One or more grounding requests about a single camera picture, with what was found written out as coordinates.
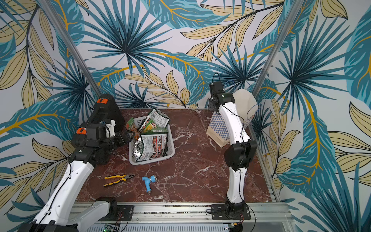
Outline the paper bag blue checkered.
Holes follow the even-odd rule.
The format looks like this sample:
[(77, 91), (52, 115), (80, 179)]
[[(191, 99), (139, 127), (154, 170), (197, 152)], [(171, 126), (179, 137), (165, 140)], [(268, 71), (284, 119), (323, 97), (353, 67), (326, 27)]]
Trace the paper bag blue checkered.
[(255, 97), (245, 89), (232, 93), (235, 103), (228, 102), (213, 111), (207, 135), (220, 147), (236, 142), (247, 142), (250, 137), (245, 131), (259, 109)]

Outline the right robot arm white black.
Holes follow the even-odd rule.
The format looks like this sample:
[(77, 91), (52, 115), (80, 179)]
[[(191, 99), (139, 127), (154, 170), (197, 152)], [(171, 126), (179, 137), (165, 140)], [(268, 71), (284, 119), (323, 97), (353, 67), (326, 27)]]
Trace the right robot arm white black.
[(231, 218), (246, 211), (243, 197), (244, 179), (258, 145), (246, 133), (241, 122), (243, 118), (238, 115), (233, 95), (224, 91), (221, 81), (212, 82), (209, 87), (211, 94), (209, 109), (221, 115), (230, 136), (231, 146), (224, 155), (230, 171), (224, 211)]

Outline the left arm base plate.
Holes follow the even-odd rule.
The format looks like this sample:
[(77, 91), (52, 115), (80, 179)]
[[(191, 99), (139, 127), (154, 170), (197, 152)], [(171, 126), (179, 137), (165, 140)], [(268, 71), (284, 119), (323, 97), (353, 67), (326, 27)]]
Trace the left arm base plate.
[(108, 215), (99, 219), (98, 222), (106, 221), (131, 221), (134, 212), (134, 205), (117, 205), (110, 207)]

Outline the large silver red sauce packet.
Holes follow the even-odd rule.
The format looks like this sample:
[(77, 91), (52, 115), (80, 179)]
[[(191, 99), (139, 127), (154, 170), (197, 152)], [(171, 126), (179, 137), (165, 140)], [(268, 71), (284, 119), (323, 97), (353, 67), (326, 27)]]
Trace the large silver red sauce packet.
[(168, 130), (156, 128), (146, 133), (141, 133), (135, 142), (133, 154), (136, 162), (153, 160), (168, 155)]

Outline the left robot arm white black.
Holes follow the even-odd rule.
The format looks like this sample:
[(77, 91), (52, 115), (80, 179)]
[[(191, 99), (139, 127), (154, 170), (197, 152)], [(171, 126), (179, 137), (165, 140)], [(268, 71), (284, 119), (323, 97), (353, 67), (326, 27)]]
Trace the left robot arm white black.
[(29, 223), (21, 224), (20, 232), (84, 232), (100, 219), (116, 220), (120, 213), (116, 199), (100, 197), (88, 209), (69, 219), (74, 202), (89, 175), (97, 165), (104, 165), (110, 152), (130, 143), (135, 133), (125, 123), (102, 119), (83, 123), (73, 136), (75, 150), (68, 158), (67, 168), (56, 190), (42, 210)]

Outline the green yellow corn soup packet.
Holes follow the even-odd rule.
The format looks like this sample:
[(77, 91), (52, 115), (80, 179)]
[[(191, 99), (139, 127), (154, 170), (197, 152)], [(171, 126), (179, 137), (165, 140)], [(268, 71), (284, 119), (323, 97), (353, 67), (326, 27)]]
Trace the green yellow corn soup packet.
[(156, 123), (154, 123), (153, 121), (150, 121), (150, 122), (143, 125), (142, 132), (146, 133), (146, 132), (149, 132), (149, 131), (151, 131), (155, 128), (157, 128)]

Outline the white perforated plastic basket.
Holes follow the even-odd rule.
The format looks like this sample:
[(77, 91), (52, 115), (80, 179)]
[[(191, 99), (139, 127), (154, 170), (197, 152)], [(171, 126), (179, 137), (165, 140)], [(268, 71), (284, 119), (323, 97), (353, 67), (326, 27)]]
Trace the white perforated plastic basket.
[(134, 132), (129, 143), (129, 162), (132, 165), (149, 164), (174, 156), (175, 148), (167, 116), (150, 114), (131, 118), (126, 129)]

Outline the green orange soup packet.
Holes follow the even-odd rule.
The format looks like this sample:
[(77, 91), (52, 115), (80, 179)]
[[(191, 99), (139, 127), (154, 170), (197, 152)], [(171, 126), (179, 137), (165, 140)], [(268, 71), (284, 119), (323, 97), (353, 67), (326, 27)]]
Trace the green orange soup packet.
[(137, 127), (135, 126), (134, 118), (131, 118), (127, 121), (126, 129), (134, 133), (135, 141), (137, 141), (140, 138), (140, 133), (138, 132)]

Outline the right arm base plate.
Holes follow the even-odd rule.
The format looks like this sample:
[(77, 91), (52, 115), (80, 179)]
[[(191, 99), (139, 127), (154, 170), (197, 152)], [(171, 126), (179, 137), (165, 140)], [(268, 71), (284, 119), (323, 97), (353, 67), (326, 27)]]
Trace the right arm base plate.
[(211, 214), (212, 220), (250, 220), (250, 210), (246, 204), (243, 206), (228, 206), (227, 204), (211, 205), (207, 213)]

